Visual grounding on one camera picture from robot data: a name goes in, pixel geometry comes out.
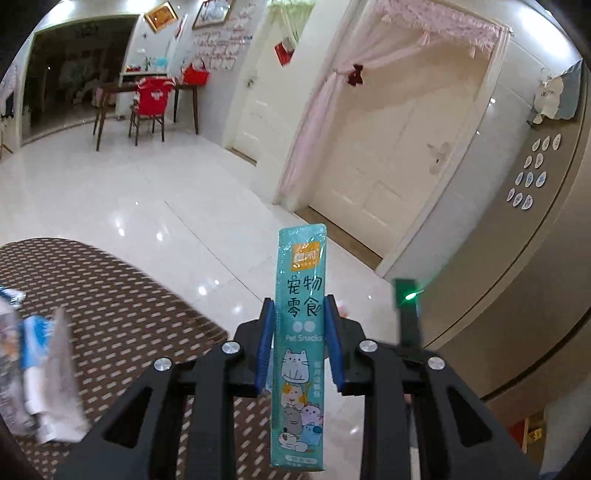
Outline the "teal pet snack packet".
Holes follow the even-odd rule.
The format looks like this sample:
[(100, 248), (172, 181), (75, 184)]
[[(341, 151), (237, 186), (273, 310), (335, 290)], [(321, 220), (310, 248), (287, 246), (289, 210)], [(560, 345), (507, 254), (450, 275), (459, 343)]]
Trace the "teal pet snack packet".
[(276, 467), (324, 469), (325, 257), (325, 225), (280, 230), (270, 426)]

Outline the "brown polka dot tablecloth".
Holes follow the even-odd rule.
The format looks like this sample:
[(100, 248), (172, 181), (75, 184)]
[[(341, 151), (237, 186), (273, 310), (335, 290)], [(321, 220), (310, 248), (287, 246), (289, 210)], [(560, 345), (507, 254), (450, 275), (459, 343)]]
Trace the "brown polka dot tablecloth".
[[(96, 247), (60, 238), (30, 238), (1, 246), (1, 286), (26, 294), (20, 315), (51, 318), (63, 307), (75, 376), (91, 426), (151, 362), (175, 363), (206, 354), (228, 331), (155, 280)], [(235, 398), (237, 479), (311, 479), (270, 466), (270, 394)], [(71, 446), (17, 443), (43, 479), (53, 479)]]

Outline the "cream panel door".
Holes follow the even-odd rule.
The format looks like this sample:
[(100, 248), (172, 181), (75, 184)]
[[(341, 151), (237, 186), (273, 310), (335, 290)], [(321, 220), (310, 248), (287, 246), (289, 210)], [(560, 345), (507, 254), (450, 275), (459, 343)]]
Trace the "cream panel door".
[(440, 46), (413, 73), (377, 73), (346, 90), (308, 206), (380, 257), (407, 234), (472, 120), (489, 61)]

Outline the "red curtain bow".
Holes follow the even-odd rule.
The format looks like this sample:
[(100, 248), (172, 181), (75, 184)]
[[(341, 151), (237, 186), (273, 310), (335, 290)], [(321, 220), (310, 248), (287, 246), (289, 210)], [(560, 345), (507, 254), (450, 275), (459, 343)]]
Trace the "red curtain bow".
[(362, 64), (353, 64), (353, 70), (349, 72), (348, 76), (348, 84), (356, 87), (358, 85), (363, 85), (363, 65)]

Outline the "white door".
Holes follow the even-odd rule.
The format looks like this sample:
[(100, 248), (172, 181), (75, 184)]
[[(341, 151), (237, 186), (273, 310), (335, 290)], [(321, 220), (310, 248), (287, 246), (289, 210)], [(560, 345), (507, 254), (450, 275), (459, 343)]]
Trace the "white door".
[(291, 90), (291, 74), (280, 66), (274, 45), (290, 38), (294, 51), (304, 33), (314, 1), (270, 1), (254, 36), (252, 61), (246, 64), (245, 97), (229, 150), (254, 165), (271, 153), (284, 126), (279, 112)]

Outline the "pink curtain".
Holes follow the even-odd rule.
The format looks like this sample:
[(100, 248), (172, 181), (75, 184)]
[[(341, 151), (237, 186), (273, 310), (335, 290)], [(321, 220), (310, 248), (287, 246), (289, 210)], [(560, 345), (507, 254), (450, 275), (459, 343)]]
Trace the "pink curtain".
[[(414, 71), (410, 60), (440, 46), (458, 47), (471, 59), (490, 61), (509, 35), (510, 28), (503, 23), (451, 2), (368, 2), (352, 35), (335, 48), (327, 73), (305, 106), (280, 179), (280, 197), (303, 189), (314, 175), (346, 90), (369, 88), (377, 73), (396, 70), (401, 76), (410, 75)], [(363, 85), (348, 84), (353, 64), (363, 65)]]

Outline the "red door ornament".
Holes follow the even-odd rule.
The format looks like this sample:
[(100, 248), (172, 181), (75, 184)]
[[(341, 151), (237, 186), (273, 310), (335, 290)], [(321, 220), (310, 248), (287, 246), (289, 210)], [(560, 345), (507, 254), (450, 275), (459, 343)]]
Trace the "red door ornament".
[(284, 37), (283, 40), (274, 45), (273, 49), (280, 66), (290, 64), (290, 60), (294, 55), (294, 44), (290, 41), (290, 38)]

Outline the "red basket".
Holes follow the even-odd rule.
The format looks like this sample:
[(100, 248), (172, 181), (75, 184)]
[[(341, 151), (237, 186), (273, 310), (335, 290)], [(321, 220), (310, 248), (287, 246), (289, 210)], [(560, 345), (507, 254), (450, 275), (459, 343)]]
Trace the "red basket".
[(194, 67), (190, 63), (183, 69), (182, 83), (190, 86), (204, 86), (207, 83), (209, 71), (205, 68), (205, 64), (201, 63), (201, 67)]

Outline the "chair with red cover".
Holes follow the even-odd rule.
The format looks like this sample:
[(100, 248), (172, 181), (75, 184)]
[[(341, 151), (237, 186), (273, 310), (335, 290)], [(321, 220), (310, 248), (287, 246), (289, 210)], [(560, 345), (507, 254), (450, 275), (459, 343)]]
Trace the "chair with red cover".
[(151, 122), (151, 132), (160, 125), (161, 141), (165, 141), (165, 113), (170, 93), (175, 82), (168, 77), (144, 77), (136, 83), (136, 98), (130, 107), (128, 137), (135, 131), (134, 142), (138, 145), (139, 127), (142, 121)]

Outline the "framed picture above table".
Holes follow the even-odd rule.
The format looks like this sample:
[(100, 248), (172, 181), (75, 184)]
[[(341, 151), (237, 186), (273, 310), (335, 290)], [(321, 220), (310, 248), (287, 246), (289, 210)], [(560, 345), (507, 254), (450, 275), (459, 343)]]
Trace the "framed picture above table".
[(228, 18), (232, 0), (205, 0), (201, 3), (191, 29), (221, 25)]

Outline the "wooden dining table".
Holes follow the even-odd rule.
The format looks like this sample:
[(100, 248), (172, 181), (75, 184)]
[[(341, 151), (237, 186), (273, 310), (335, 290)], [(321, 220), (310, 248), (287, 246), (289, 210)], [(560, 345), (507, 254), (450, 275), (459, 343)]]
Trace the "wooden dining table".
[(160, 126), (161, 141), (165, 140), (165, 116), (168, 99), (173, 96), (172, 120), (177, 121), (179, 94), (181, 91), (191, 92), (192, 117), (194, 133), (199, 133), (198, 89), (200, 84), (190, 84), (163, 76), (140, 76), (135, 82), (107, 83), (99, 88), (97, 114), (93, 124), (95, 151), (100, 150), (107, 109), (112, 97), (119, 94), (132, 94), (129, 106), (128, 136), (134, 132), (134, 141), (138, 143), (139, 128), (142, 122), (149, 122), (151, 132)]

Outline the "orange diamond wall decoration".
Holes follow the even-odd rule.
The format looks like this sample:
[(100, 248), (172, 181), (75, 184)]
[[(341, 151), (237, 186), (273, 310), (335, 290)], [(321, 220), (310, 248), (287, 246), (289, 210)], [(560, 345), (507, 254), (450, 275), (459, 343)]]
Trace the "orange diamond wall decoration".
[(165, 1), (149, 10), (143, 15), (143, 18), (149, 25), (153, 33), (158, 33), (160, 30), (175, 23), (178, 20), (178, 15), (169, 1)]

